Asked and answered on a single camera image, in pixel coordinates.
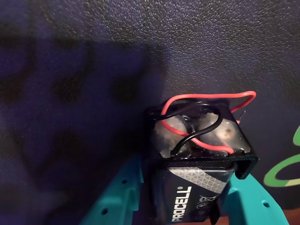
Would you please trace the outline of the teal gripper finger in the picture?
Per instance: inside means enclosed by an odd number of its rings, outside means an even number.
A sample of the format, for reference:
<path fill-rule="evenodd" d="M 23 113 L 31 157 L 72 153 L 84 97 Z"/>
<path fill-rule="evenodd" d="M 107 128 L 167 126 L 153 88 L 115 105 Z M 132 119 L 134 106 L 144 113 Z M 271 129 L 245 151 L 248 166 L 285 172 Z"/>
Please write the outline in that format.
<path fill-rule="evenodd" d="M 222 194 L 222 210 L 231 225 L 287 225 L 284 212 L 252 176 L 240 180 L 232 175 Z"/>
<path fill-rule="evenodd" d="M 80 222 L 82 225 L 130 225 L 139 210 L 143 184 L 142 159 L 132 157 L 119 170 Z"/>

